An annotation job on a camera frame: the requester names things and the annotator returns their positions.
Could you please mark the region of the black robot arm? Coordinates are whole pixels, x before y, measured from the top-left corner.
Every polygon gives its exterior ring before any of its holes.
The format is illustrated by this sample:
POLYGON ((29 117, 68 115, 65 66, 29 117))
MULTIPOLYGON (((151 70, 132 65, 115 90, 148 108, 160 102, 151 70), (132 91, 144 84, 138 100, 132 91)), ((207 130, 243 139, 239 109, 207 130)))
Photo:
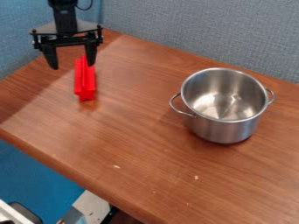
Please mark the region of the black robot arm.
POLYGON ((96 63, 97 47, 103 43, 103 26, 77 19, 79 0, 48 0, 53 21, 32 28, 32 46, 37 49, 53 70, 59 69, 56 49, 84 46, 88 66, 96 63))

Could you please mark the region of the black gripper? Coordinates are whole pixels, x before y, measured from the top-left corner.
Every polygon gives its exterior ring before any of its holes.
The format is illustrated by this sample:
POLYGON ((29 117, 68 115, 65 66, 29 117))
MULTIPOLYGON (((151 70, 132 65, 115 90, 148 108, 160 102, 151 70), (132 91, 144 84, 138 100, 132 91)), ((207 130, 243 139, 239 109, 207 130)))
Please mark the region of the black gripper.
POLYGON ((56 24, 48 24, 31 29, 32 45, 41 48, 43 56, 53 70, 59 69, 59 58, 55 46, 84 46, 88 66, 93 66, 97 56, 97 45, 103 43, 103 26, 84 20, 77 20, 77 30, 73 32, 57 31, 56 24))

